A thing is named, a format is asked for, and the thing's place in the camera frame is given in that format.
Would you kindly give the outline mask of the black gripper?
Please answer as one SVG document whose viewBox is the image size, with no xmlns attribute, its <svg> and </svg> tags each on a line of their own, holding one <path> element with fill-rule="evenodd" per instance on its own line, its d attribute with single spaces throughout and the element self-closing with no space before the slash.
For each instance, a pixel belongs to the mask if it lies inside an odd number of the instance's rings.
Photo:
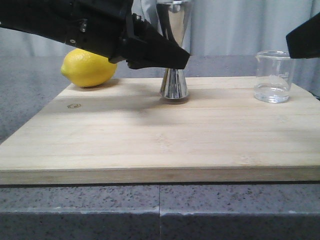
<svg viewBox="0 0 320 240">
<path fill-rule="evenodd" d="M 123 61 L 120 47 L 131 0 L 2 0 L 1 28 L 38 35 Z"/>
</svg>

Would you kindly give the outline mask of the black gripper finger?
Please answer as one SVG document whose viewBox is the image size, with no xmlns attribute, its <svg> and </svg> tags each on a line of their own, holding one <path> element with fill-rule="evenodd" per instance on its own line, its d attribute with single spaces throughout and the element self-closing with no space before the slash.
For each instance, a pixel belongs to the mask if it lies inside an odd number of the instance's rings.
<svg viewBox="0 0 320 240">
<path fill-rule="evenodd" d="M 320 57 L 320 13 L 286 35 L 291 59 L 313 59 Z"/>
<path fill-rule="evenodd" d="M 130 69 L 186 67 L 190 54 L 139 15 L 127 15 L 124 30 L 119 52 Z"/>
</svg>

